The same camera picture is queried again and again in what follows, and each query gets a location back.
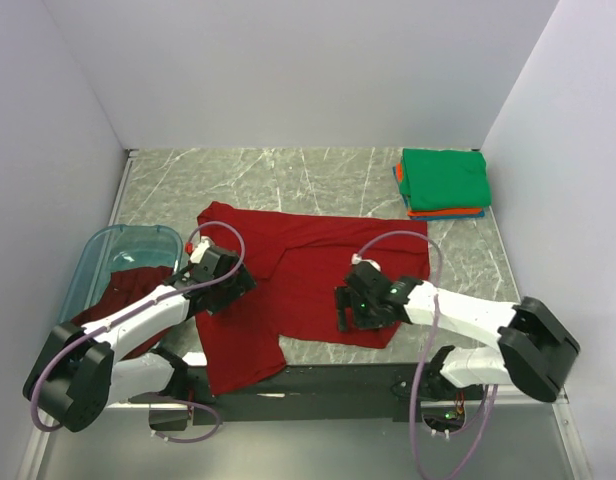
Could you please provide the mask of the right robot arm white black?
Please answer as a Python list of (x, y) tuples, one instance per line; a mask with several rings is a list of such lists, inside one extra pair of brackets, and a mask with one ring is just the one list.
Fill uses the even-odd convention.
[(574, 336), (540, 300), (483, 300), (402, 276), (390, 280), (373, 261), (354, 265), (334, 293), (338, 328), (371, 330), (397, 323), (433, 326), (479, 342), (448, 345), (425, 368), (428, 390), (448, 399), (473, 385), (513, 385), (545, 403), (557, 400), (580, 353)]

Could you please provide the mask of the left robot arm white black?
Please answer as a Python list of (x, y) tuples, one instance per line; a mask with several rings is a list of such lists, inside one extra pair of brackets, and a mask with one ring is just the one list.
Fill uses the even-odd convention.
[(159, 335), (199, 313), (214, 315), (256, 285), (243, 255), (213, 243), (152, 292), (101, 320), (50, 331), (23, 387), (35, 426), (79, 432), (105, 407), (144, 394), (167, 402), (188, 388), (187, 364), (159, 344)]

